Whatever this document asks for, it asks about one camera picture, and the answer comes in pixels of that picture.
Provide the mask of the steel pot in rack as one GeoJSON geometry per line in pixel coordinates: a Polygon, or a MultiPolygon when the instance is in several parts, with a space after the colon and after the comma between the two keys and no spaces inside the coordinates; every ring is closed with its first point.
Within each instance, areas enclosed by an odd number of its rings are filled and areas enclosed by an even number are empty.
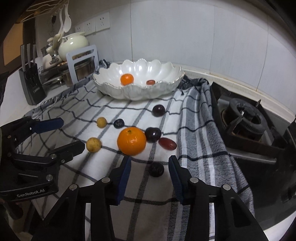
{"type": "MultiPolygon", "coordinates": [[[[75,64],[75,73],[77,76],[77,80],[83,80],[88,77],[95,71],[95,64],[93,58],[86,59],[80,63],[75,64]]],[[[67,87],[71,87],[73,85],[73,81],[70,75],[69,70],[64,70],[61,72],[63,80],[67,87]]]]}

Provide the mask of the dark plum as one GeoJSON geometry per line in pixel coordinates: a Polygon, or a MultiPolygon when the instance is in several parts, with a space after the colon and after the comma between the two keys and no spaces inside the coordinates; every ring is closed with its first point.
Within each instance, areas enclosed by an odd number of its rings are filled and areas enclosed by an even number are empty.
{"type": "Polygon", "coordinates": [[[155,117],[163,116],[166,113],[166,109],[163,105],[155,105],[152,109],[152,115],[155,117]]]}
{"type": "Polygon", "coordinates": [[[147,128],[144,132],[145,136],[146,136],[146,140],[148,143],[155,143],[157,142],[161,136],[162,136],[162,132],[159,128],[147,128]]]}

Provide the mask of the red grape tomato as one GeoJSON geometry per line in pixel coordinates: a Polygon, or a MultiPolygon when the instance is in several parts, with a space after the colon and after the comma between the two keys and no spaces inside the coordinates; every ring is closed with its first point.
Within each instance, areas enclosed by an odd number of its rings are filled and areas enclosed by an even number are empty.
{"type": "Polygon", "coordinates": [[[177,144],[169,138],[160,138],[158,143],[162,148],[168,151],[173,151],[177,148],[177,144]]]}
{"type": "Polygon", "coordinates": [[[156,82],[154,80],[148,80],[146,85],[154,85],[156,82]]]}

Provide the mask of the black knife block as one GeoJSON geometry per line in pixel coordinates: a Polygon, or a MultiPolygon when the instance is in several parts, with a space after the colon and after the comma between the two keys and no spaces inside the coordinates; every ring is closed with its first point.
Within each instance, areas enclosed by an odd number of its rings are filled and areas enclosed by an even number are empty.
{"type": "Polygon", "coordinates": [[[18,70],[23,92],[29,105],[38,105],[46,97],[35,63],[36,45],[21,45],[21,65],[18,70]]]}

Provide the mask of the orange mandarin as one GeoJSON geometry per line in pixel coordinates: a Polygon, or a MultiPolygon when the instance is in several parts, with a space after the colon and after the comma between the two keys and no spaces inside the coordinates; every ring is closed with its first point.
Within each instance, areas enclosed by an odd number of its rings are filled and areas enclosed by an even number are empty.
{"type": "Polygon", "coordinates": [[[144,132],[133,126],[122,130],[117,138],[119,150],[128,156],[135,156],[143,152],[146,143],[144,132]]]}
{"type": "Polygon", "coordinates": [[[120,77],[120,82],[121,82],[121,85],[123,86],[132,84],[134,83],[134,76],[130,73],[123,74],[120,77]]]}

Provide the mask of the wall cutting board rack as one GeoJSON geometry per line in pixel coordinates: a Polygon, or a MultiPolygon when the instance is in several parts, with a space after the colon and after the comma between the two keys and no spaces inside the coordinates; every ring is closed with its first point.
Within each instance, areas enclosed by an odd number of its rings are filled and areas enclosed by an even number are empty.
{"type": "Polygon", "coordinates": [[[16,23],[23,23],[37,16],[49,14],[55,15],[59,9],[65,4],[69,3],[67,0],[48,0],[48,1],[34,1],[33,4],[26,9],[24,13],[16,20],[16,23]]]}

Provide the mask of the black gas stove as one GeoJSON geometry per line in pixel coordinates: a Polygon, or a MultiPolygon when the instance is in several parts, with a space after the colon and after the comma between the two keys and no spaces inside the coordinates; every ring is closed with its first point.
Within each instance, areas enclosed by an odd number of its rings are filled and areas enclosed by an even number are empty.
{"type": "Polygon", "coordinates": [[[295,212],[295,121],[213,82],[213,115],[226,149],[253,193],[255,217],[266,230],[295,212]]]}

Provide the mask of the white scalloped ceramic bowl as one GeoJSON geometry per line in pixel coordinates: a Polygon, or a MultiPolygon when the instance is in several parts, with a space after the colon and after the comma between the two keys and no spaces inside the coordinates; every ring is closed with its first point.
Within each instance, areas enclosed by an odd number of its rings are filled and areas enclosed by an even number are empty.
{"type": "Polygon", "coordinates": [[[100,68],[97,74],[93,74],[93,81],[99,91],[114,99],[138,101],[155,99],[175,91],[184,76],[185,71],[180,65],[139,59],[112,63],[107,69],[100,68]],[[123,86],[120,77],[126,73],[134,76],[134,83],[123,86]],[[146,85],[148,80],[156,83],[146,85]]]}

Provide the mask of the hanging black scissors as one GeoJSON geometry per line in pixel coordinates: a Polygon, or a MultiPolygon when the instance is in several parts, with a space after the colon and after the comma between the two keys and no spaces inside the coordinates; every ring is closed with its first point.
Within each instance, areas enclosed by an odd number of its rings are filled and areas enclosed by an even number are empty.
{"type": "Polygon", "coordinates": [[[51,17],[51,24],[54,25],[56,22],[57,16],[56,15],[52,15],[51,17]]]}

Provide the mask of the cream ceramic teapot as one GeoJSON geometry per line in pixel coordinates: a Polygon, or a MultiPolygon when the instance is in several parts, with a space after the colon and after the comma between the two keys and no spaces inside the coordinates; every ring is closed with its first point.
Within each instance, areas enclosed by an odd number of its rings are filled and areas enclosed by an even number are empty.
{"type": "Polygon", "coordinates": [[[59,57],[62,61],[67,61],[66,54],[74,50],[89,46],[89,42],[85,37],[85,32],[76,32],[62,37],[58,49],[59,57]]]}

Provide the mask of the white hanging spoon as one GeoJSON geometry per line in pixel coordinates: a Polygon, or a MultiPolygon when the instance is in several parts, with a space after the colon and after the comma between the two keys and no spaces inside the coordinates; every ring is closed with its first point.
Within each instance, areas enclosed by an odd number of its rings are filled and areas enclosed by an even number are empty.
{"type": "Polygon", "coordinates": [[[69,3],[66,3],[64,8],[64,15],[65,15],[64,32],[65,33],[69,32],[72,26],[72,21],[69,15],[68,7],[69,7],[69,3]]]}

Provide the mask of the yellow longan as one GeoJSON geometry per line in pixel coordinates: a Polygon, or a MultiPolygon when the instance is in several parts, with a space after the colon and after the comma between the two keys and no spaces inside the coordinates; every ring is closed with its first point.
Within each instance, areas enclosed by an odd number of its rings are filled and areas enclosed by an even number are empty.
{"type": "Polygon", "coordinates": [[[91,153],[96,153],[101,149],[102,143],[98,138],[89,138],[86,142],[86,149],[91,153]]]}
{"type": "Polygon", "coordinates": [[[105,128],[107,126],[107,120],[104,117],[99,117],[96,123],[99,128],[105,128]]]}

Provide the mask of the white wall power sockets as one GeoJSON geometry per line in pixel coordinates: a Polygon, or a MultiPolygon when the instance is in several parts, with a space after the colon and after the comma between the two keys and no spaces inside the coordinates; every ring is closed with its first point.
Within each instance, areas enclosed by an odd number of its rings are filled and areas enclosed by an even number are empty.
{"type": "Polygon", "coordinates": [[[105,12],[75,26],[75,32],[84,32],[85,36],[110,28],[110,13],[105,12]]]}

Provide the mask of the white hanging spatula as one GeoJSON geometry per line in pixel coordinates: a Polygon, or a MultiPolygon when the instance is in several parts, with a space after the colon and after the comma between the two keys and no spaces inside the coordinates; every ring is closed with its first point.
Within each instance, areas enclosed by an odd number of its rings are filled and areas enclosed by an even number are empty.
{"type": "Polygon", "coordinates": [[[58,41],[60,41],[64,33],[64,23],[63,23],[62,13],[63,13],[63,8],[60,8],[60,11],[59,11],[60,29],[58,31],[58,41]]]}

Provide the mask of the small dark blueberry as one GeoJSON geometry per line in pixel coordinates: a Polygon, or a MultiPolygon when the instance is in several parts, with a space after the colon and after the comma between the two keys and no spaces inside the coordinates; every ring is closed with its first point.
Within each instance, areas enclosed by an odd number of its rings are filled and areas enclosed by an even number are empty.
{"type": "Polygon", "coordinates": [[[125,126],[125,122],[123,119],[120,118],[114,121],[113,126],[117,129],[123,128],[125,126]]]}

